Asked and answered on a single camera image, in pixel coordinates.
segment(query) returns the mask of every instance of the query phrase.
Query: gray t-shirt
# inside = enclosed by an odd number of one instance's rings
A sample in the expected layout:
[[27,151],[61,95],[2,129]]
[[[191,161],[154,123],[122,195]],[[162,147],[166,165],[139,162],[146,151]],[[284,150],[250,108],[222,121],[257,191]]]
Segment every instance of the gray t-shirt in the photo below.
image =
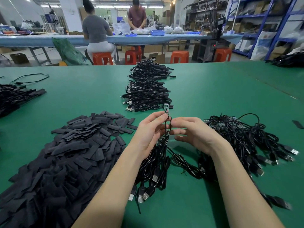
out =
[[106,41],[109,28],[106,20],[96,15],[88,15],[82,22],[82,31],[89,35],[90,43]]

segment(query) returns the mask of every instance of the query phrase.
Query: red stool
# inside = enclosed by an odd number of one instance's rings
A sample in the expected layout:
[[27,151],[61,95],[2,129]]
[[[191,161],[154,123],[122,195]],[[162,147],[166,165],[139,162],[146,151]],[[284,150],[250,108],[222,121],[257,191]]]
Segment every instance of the red stool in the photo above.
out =
[[110,52],[106,53],[93,53],[93,64],[95,66],[105,66],[108,62],[113,65],[112,57]]
[[137,53],[135,50],[127,50],[125,56],[125,65],[136,65],[136,56]]
[[171,55],[170,63],[178,63],[179,59],[181,59],[180,63],[189,63],[189,52],[188,51],[174,51]]
[[141,61],[141,55],[142,55],[142,51],[141,51],[140,46],[138,46],[137,55],[138,55],[138,61],[140,62]]
[[228,56],[228,60],[230,61],[232,55],[232,50],[229,48],[218,48],[216,49],[215,52],[215,60],[214,62],[225,62],[227,60],[227,56]]

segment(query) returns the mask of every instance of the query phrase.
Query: white pants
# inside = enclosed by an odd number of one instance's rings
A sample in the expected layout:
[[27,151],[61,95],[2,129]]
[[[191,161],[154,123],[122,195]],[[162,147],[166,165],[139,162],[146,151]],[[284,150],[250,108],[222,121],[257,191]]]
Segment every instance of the white pants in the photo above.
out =
[[112,57],[115,57],[116,54],[116,45],[112,43],[105,42],[98,42],[98,43],[90,43],[87,47],[87,52],[91,61],[93,61],[93,54],[92,53],[104,53],[110,52]]

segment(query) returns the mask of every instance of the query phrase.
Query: black hair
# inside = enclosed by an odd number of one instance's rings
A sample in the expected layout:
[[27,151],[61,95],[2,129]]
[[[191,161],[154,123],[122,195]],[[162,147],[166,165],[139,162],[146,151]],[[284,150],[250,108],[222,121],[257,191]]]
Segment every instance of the black hair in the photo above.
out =
[[132,1],[132,4],[133,4],[133,5],[139,5],[139,0],[133,0],[133,1]]
[[90,0],[82,0],[82,3],[83,3],[83,7],[85,8],[85,11],[88,14],[91,14],[94,12],[95,9],[94,9],[93,3]]

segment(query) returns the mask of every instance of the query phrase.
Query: blue tablecloth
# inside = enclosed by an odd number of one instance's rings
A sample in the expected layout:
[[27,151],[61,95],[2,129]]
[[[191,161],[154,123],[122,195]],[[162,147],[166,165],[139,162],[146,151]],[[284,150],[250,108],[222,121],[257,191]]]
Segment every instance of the blue tablecloth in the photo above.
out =
[[[87,46],[88,40],[83,35],[24,35],[24,36],[0,36],[1,47],[54,47],[54,38],[67,38],[73,46]],[[228,42],[237,44],[242,35],[232,34],[222,36]],[[115,35],[107,37],[108,42],[118,45],[156,45],[175,40],[200,40],[211,39],[211,36],[201,36],[196,34],[165,34],[164,36],[137,35],[136,37],[125,37]]]

